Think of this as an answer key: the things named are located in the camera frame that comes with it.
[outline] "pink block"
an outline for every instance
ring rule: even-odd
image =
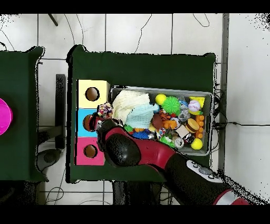
[[[77,165],[93,165],[103,166],[105,159],[104,153],[101,152],[97,145],[96,137],[78,137],[77,142]],[[88,158],[84,155],[83,150],[87,145],[94,145],[98,149],[98,153],[94,158]]]

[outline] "toy pile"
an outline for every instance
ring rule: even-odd
[[[161,141],[177,150],[190,145],[194,150],[203,146],[204,97],[174,97],[158,94],[150,102],[144,92],[122,90],[112,103],[102,105],[100,115],[120,120],[133,137]]]

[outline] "yellow block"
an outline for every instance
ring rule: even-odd
[[[89,101],[85,92],[88,88],[94,87],[99,92],[99,98],[95,101]],[[79,79],[79,108],[97,109],[98,105],[108,101],[110,84],[103,80],[83,80]]]

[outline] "pink bowl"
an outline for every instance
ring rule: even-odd
[[[6,132],[13,118],[10,107],[0,98],[0,135]]]

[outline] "blue block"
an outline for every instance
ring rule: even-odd
[[[82,109],[79,108],[78,111],[78,137],[97,137],[98,134],[96,132],[88,132],[83,127],[83,120],[84,118],[89,115],[97,112],[97,109]]]

